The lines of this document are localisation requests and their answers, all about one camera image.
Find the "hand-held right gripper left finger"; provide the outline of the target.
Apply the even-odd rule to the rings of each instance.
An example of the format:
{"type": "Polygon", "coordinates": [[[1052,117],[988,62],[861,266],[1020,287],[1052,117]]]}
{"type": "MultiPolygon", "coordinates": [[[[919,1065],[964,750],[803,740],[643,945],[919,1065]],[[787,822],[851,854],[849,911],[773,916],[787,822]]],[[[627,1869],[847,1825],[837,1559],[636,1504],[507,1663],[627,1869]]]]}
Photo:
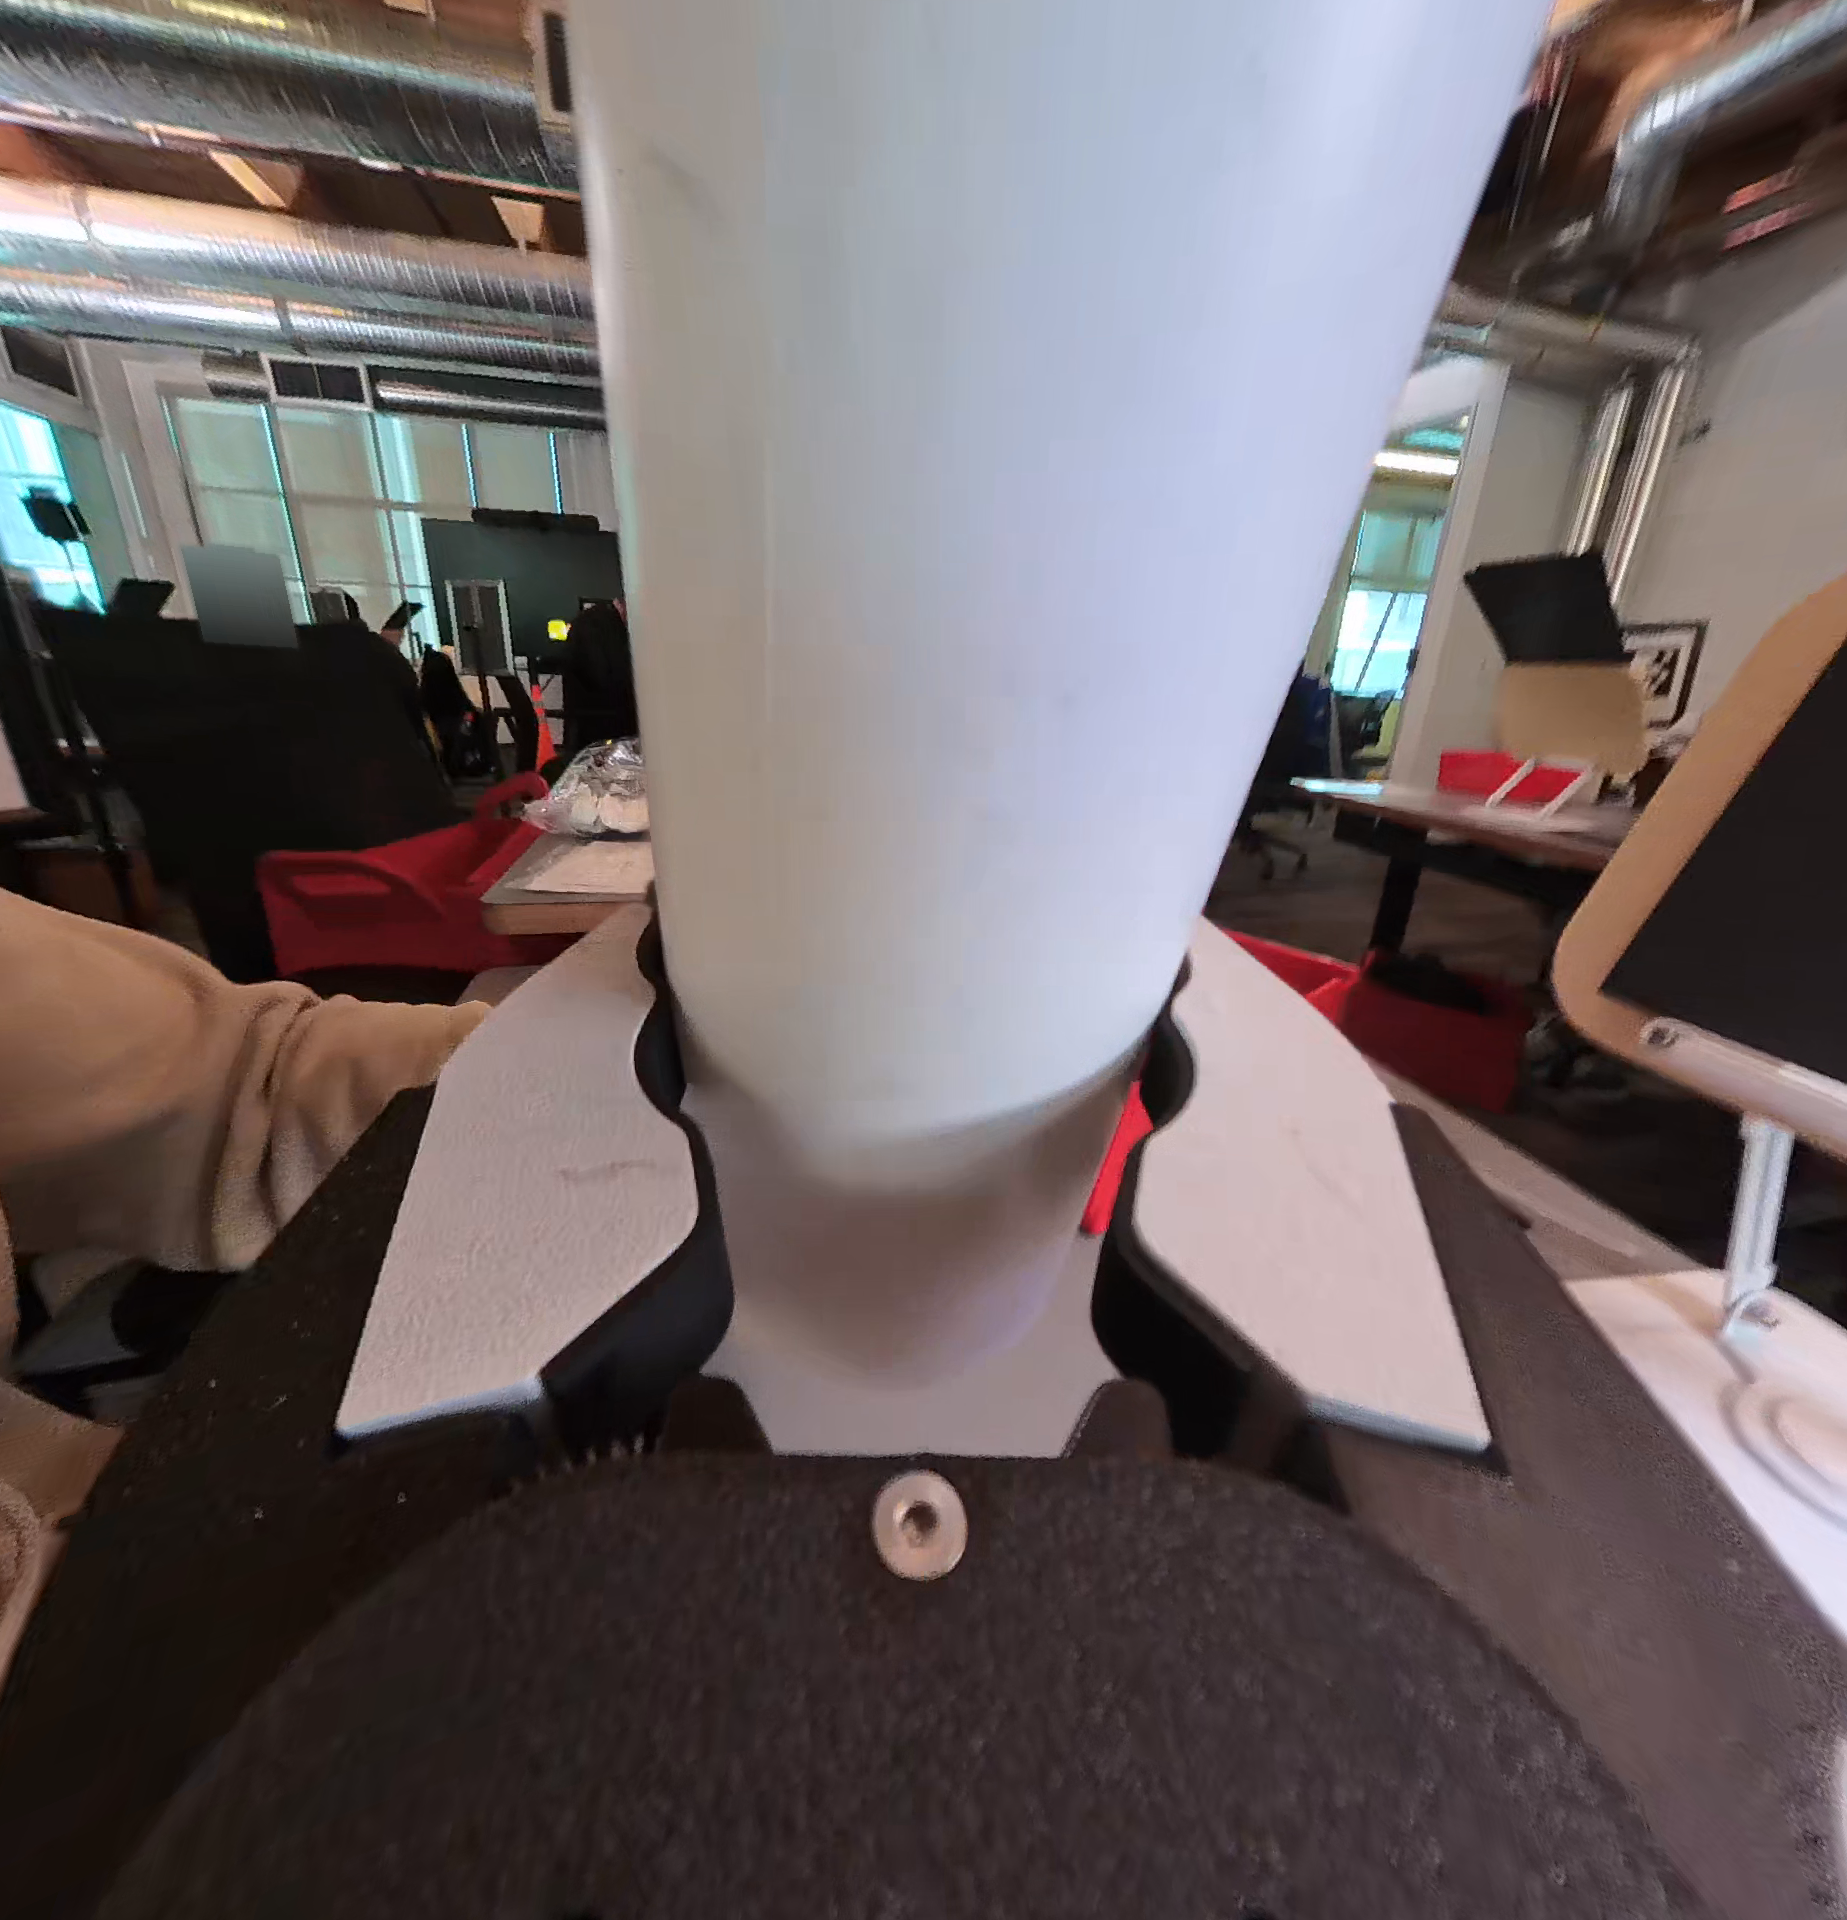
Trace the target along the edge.
{"type": "Polygon", "coordinates": [[[333,1434],[652,1426],[735,1306],[686,1088],[652,907],[511,988],[435,1081],[333,1434]]]}

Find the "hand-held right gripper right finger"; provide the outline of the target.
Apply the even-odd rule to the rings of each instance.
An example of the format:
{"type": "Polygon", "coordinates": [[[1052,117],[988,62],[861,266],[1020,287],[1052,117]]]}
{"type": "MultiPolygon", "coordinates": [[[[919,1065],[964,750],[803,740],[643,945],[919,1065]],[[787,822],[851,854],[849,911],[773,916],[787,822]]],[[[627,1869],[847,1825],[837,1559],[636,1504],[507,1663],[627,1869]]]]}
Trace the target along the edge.
{"type": "Polygon", "coordinates": [[[1187,1453],[1292,1412],[1488,1453],[1389,1086],[1248,952],[1192,952],[1151,1033],[1093,1320],[1187,1453]]]}

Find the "red plastic bin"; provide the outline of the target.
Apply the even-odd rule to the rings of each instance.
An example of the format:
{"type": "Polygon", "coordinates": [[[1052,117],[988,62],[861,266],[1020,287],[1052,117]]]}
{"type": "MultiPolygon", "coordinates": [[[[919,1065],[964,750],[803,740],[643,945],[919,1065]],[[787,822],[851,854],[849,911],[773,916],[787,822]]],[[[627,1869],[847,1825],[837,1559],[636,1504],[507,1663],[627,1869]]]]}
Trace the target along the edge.
{"type": "MultiPolygon", "coordinates": [[[[1315,1006],[1330,1024],[1338,1024],[1346,997],[1361,976],[1361,965],[1344,962],[1333,955],[1290,946],[1248,931],[1230,930],[1225,935],[1237,946],[1248,954],[1257,965],[1268,969],[1298,998],[1315,1006]]],[[[1153,1121],[1141,1095],[1141,1080],[1135,1078],[1111,1134],[1109,1146],[1096,1171],[1096,1183],[1082,1212],[1079,1230],[1088,1236],[1104,1236],[1111,1223],[1111,1210],[1121,1192],[1127,1156],[1151,1134],[1153,1121]]]]}

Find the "white cylindrical bottle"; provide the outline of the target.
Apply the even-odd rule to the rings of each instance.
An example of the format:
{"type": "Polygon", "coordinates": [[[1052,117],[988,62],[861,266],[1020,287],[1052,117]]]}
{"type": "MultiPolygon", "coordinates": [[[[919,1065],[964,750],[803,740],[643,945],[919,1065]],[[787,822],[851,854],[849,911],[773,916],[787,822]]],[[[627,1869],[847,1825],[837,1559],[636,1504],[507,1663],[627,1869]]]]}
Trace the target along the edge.
{"type": "Polygon", "coordinates": [[[573,4],[670,982],[822,1156],[1149,1028],[1547,4],[573,4]]]}

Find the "person's left forearm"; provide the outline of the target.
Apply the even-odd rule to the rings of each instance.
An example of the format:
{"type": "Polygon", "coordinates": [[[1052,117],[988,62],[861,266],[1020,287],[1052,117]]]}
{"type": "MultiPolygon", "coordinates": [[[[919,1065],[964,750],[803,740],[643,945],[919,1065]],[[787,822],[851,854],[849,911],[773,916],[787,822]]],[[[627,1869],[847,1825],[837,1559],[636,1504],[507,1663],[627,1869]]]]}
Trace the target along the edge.
{"type": "Polygon", "coordinates": [[[237,986],[0,887],[0,1285],[20,1255],[254,1261],[483,1015],[237,986]]]}

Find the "red fabric bag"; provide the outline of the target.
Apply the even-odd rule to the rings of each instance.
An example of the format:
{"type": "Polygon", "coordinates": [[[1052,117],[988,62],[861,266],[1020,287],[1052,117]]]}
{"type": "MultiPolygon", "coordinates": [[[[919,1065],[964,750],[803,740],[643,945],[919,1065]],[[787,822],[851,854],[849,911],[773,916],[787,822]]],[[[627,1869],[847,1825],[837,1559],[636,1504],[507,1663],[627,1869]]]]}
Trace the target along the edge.
{"type": "Polygon", "coordinates": [[[1370,950],[1337,1006],[1337,1028],[1375,1065],[1449,1106],[1505,1112],[1533,1014],[1526,990],[1437,955],[1370,950]]]}

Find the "wooden table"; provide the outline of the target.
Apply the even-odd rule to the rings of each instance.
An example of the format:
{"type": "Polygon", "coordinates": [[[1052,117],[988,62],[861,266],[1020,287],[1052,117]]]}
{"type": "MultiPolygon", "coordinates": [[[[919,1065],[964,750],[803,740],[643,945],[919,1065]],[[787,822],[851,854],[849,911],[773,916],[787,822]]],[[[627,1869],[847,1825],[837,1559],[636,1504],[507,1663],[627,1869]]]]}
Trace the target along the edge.
{"type": "Polygon", "coordinates": [[[535,837],[479,898],[479,924],[506,939],[576,939],[653,887],[647,837],[535,837]]]}

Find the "red tote bag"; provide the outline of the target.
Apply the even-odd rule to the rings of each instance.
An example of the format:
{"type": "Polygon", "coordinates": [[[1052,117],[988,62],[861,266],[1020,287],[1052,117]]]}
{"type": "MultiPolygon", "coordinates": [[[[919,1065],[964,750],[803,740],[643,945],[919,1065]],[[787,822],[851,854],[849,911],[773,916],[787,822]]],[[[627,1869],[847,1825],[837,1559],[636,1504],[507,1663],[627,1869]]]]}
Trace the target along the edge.
{"type": "Polygon", "coordinates": [[[568,935],[501,935],[479,915],[481,895],[539,837],[506,805],[546,792],[539,774],[521,774],[456,825],[363,851],[261,854],[254,877],[279,973],[483,973],[554,957],[568,935]]]}

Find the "clear plastic wrap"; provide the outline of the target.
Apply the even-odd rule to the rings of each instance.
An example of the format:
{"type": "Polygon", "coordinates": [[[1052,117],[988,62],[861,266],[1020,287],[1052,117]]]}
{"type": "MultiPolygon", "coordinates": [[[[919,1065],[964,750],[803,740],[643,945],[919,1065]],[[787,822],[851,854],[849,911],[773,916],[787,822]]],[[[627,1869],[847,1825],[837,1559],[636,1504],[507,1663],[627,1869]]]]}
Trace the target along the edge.
{"type": "Polygon", "coordinates": [[[524,803],[534,830],[570,839],[647,839],[647,766],[641,742],[610,736],[579,750],[554,782],[524,803]]]}

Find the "wooden desk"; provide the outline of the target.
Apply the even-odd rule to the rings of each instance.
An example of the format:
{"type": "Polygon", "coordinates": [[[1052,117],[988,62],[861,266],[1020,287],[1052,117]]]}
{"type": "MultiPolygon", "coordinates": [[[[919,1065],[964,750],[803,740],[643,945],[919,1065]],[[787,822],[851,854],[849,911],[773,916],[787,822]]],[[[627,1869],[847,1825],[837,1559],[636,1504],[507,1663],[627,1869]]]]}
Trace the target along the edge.
{"type": "Polygon", "coordinates": [[[1535,819],[1383,779],[1295,777],[1290,790],[1335,811],[1333,837],[1383,859],[1367,946],[1405,946],[1425,875],[1451,877],[1541,908],[1556,926],[1606,868],[1630,814],[1535,819]]]}

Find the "black office chair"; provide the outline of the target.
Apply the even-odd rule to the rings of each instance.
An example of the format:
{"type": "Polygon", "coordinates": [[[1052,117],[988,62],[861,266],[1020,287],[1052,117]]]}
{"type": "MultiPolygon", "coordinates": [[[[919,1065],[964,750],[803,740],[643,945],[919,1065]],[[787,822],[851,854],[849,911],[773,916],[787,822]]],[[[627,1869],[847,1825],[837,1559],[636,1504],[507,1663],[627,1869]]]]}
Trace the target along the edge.
{"type": "Polygon", "coordinates": [[[354,852],[463,817],[406,660],[358,624],[226,645],[196,622],[40,612],[44,645],[232,982],[277,974],[261,854],[354,852]]]}
{"type": "Polygon", "coordinates": [[[1239,820],[1239,846],[1256,861],[1262,881],[1276,877],[1276,852],[1290,857],[1294,875],[1307,868],[1305,849],[1278,837],[1262,820],[1288,805],[1310,808],[1314,797],[1295,782],[1330,776],[1333,740],[1335,718],[1329,685],[1314,674],[1295,672],[1239,820]]]}

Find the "small red bin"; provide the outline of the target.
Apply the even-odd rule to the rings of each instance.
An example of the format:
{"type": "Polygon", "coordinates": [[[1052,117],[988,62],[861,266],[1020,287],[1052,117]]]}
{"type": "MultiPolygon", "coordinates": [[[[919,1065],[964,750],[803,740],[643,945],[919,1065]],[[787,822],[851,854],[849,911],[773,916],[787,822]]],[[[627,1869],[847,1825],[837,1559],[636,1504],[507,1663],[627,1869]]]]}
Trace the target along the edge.
{"type": "Polygon", "coordinates": [[[1601,769],[1587,760],[1445,750],[1437,760],[1436,790],[1485,809],[1549,817],[1584,797],[1593,801],[1601,782],[1601,769]]]}

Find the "dark television screen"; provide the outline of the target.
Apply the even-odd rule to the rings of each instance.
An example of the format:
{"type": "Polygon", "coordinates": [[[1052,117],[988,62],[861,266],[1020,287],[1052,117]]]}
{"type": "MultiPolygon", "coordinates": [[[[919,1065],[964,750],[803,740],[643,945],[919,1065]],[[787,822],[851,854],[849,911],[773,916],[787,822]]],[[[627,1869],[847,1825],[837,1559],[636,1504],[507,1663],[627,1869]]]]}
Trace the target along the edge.
{"type": "Polygon", "coordinates": [[[589,514],[496,510],[420,518],[439,634],[472,672],[539,660],[553,624],[622,595],[619,535],[589,514]]]}

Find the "printed marker board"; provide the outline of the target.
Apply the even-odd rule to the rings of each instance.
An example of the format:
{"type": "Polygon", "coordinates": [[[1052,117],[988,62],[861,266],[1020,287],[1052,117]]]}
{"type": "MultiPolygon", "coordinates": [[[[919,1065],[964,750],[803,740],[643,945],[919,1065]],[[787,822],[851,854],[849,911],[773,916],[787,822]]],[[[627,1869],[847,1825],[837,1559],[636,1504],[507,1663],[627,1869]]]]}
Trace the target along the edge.
{"type": "Polygon", "coordinates": [[[1646,731],[1651,736],[1676,732],[1689,711],[1708,622],[1700,617],[1624,622],[1620,637],[1642,695],[1646,731]]]}

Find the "metal air duct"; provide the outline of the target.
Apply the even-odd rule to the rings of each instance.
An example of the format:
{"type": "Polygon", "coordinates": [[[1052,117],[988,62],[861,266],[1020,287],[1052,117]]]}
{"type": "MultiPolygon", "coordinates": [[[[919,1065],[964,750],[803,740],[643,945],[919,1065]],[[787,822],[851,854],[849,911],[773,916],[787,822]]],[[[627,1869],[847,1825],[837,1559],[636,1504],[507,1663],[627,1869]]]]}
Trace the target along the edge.
{"type": "Polygon", "coordinates": [[[595,382],[572,22],[0,2],[0,324],[595,382]]]}

